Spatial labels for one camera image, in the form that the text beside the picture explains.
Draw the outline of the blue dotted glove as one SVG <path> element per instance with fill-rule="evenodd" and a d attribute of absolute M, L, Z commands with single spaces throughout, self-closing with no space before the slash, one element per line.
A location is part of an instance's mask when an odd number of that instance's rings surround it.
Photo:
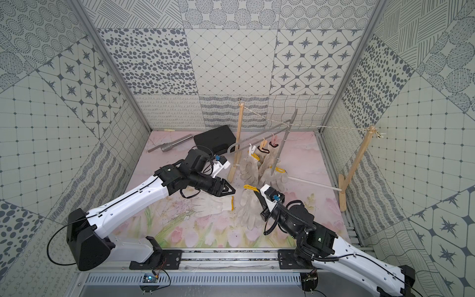
<path fill-rule="evenodd" d="M 191 208 L 197 218 L 233 211 L 235 208 L 234 196 L 215 197 L 207 193 L 200 193 L 191 199 Z"/>
<path fill-rule="evenodd" d="M 263 208 L 256 196 L 258 194 L 256 187 L 245 185 L 240 199 L 240 207 L 237 213 L 237 221 L 242 227 L 248 230 L 262 228 L 264 221 L 261 218 Z"/>

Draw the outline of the white clothes peg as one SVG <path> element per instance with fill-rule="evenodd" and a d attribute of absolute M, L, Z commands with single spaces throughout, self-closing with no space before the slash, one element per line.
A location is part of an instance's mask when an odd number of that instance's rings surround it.
<path fill-rule="evenodd" d="M 254 156 L 254 157 L 257 157 L 254 152 L 256 151 L 256 146 L 253 146 L 253 145 L 249 145 L 249 149 L 248 149 L 248 156 Z"/>

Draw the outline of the beige knit gloves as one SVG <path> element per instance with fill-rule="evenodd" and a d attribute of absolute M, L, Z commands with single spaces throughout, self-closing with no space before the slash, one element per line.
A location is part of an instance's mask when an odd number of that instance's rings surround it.
<path fill-rule="evenodd" d="M 269 150 L 269 154 L 267 156 L 267 165 L 266 165 L 266 170 L 268 170 L 269 172 L 271 172 L 271 168 L 273 167 L 273 163 L 274 161 L 278 161 L 278 151 L 279 151 L 279 145 L 277 143 L 273 143 L 273 142 L 270 142 L 268 144 L 268 150 Z M 273 174 L 272 174 L 272 178 L 275 178 L 277 179 L 277 176 L 278 175 L 281 175 L 282 173 L 284 173 L 284 169 L 282 168 L 277 168 Z"/>

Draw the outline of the grey clip hanger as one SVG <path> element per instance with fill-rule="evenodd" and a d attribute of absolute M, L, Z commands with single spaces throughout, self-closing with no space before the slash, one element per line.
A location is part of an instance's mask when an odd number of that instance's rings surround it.
<path fill-rule="evenodd" d="M 266 121 L 274 122 L 277 125 L 272 126 L 271 128 L 264 129 L 261 132 L 258 132 L 257 134 L 253 134 L 251 137 L 248 137 L 246 139 L 241 140 L 241 128 L 242 128 L 242 123 L 244 119 L 244 111 L 250 111 L 254 115 L 257 115 L 261 118 L 263 118 Z M 239 104 L 239 116 L 238 116 L 238 125 L 237 125 L 237 136 L 236 136 L 236 142 L 231 144 L 228 149 L 227 149 L 227 154 L 232 155 L 236 154 L 236 157 L 234 157 L 234 162 L 233 165 L 231 166 L 230 172 L 228 173 L 228 179 L 230 181 L 234 180 L 235 173 L 241 158 L 241 151 L 248 148 L 249 146 L 253 147 L 256 145 L 260 145 L 263 147 L 266 144 L 266 141 L 268 139 L 273 138 L 274 136 L 278 135 L 279 133 L 285 132 L 284 139 L 288 137 L 288 134 L 294 125 L 294 121 L 296 119 L 296 116 L 298 114 L 298 109 L 295 109 L 291 118 L 286 121 L 277 121 L 277 120 L 272 120 L 270 118 L 266 118 L 257 112 L 249 109 L 248 107 L 245 107 L 243 103 Z"/>

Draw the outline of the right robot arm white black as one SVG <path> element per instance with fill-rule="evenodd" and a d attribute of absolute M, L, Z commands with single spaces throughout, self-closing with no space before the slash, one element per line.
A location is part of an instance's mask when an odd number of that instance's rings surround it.
<path fill-rule="evenodd" d="M 420 297 L 414 288 L 412 267 L 393 266 L 361 251 L 334 231 L 315 222 L 300 200 L 284 205 L 281 200 L 261 199 L 262 219 L 296 241 L 293 261 L 304 269 L 321 269 L 342 277 L 370 292 L 374 297 Z"/>

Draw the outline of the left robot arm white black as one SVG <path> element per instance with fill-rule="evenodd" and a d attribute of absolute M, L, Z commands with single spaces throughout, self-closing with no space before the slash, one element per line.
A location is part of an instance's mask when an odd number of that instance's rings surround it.
<path fill-rule="evenodd" d="M 160 167 L 139 186 L 118 198 L 89 210 L 76 209 L 62 226 L 66 244 L 74 258 L 73 265 L 80 271 L 89 271 L 104 262 L 128 261 L 130 269 L 154 269 L 163 264 L 162 248 L 153 236 L 143 240 L 112 237 L 122 223 L 148 206 L 192 187 L 205 192 L 226 208 L 233 209 L 236 190 L 224 178 L 218 177 L 230 162 L 199 149 L 190 149 L 186 158 Z"/>

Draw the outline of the black flat pad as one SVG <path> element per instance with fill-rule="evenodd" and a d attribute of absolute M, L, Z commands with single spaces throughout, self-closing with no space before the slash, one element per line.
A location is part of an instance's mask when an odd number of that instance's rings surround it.
<path fill-rule="evenodd" d="M 236 136 L 228 125 L 197 134 L 193 139 L 197 146 L 206 147 L 212 150 L 215 155 L 223 155 L 232 144 L 236 143 Z"/>

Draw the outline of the grey metal cylinder tool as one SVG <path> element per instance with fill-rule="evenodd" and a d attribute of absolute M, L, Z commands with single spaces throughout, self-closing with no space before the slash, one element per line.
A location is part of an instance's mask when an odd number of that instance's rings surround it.
<path fill-rule="evenodd" d="M 148 153 L 154 152 L 158 149 L 160 149 L 162 152 L 168 152 L 168 151 L 172 150 L 173 148 L 175 148 L 176 146 L 181 145 L 182 143 L 190 140 L 193 137 L 194 136 L 192 134 L 188 134 L 188 135 L 186 135 L 186 136 L 184 136 L 180 139 L 177 139 L 175 141 L 171 141 L 171 142 L 167 142 L 167 143 L 155 146 L 155 147 L 149 149 Z"/>

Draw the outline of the small circuit board left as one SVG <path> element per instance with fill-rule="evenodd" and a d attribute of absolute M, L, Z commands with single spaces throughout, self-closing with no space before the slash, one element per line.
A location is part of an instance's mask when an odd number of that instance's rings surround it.
<path fill-rule="evenodd" d="M 139 288 L 143 293 L 152 293 L 160 288 L 160 283 L 155 275 L 145 274 Z"/>

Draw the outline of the small black module right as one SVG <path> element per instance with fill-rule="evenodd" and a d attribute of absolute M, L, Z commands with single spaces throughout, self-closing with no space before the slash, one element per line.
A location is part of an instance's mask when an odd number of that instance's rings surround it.
<path fill-rule="evenodd" d="M 314 292 L 319 283 L 317 272 L 300 273 L 301 287 L 304 292 Z"/>

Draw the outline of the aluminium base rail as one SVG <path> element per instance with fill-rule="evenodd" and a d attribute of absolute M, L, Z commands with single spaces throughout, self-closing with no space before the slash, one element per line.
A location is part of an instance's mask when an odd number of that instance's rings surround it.
<path fill-rule="evenodd" d="M 318 264 L 329 264 L 329 263 L 334 263 L 334 264 L 342 264 L 344 259 L 352 259 L 352 258 L 362 258 L 370 261 L 374 265 L 382 265 L 381 261 L 378 261 L 376 258 L 368 255 L 368 254 L 363 254 L 363 253 L 349 253 L 346 256 L 334 256 L 334 257 L 325 257 L 325 258 L 318 258 L 318 259 L 308 259 L 311 261 L 311 264 L 314 266 L 313 269 L 315 269 L 315 263 Z M 263 264 L 264 262 L 278 262 L 278 256 L 277 256 L 277 251 L 271 251 L 271 252 L 260 252 L 260 251 L 250 251 L 250 252 L 245 252 L 245 251 L 233 251 L 233 252 L 222 252 L 222 251 L 213 251 L 213 252 L 204 252 L 204 251 L 194 251 L 194 252 L 184 252 L 181 257 L 181 263 L 179 266 L 180 268 L 184 268 L 185 265 L 183 262 L 198 262 L 199 264 L 211 264 L 213 262 L 216 262 L 218 264 L 224 264 L 226 267 L 238 267 L 239 264 L 242 262 L 244 264 L 247 264 L 250 267 L 258 266 L 260 264 Z"/>

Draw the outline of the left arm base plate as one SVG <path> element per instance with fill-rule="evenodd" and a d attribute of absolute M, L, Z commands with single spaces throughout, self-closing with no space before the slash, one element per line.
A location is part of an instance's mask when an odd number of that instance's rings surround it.
<path fill-rule="evenodd" d="M 182 255 L 183 250 L 180 249 L 166 249 L 162 251 L 155 251 L 143 263 L 131 261 L 129 269 L 132 271 L 151 271 L 155 269 L 164 269 L 166 271 L 178 270 L 181 263 Z"/>

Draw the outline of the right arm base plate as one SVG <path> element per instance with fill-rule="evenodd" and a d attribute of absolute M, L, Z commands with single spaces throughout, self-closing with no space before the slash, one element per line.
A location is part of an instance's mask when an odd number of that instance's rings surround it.
<path fill-rule="evenodd" d="M 279 249 L 277 256 L 281 270 L 314 268 L 311 261 L 303 257 L 303 254 L 297 249 Z"/>

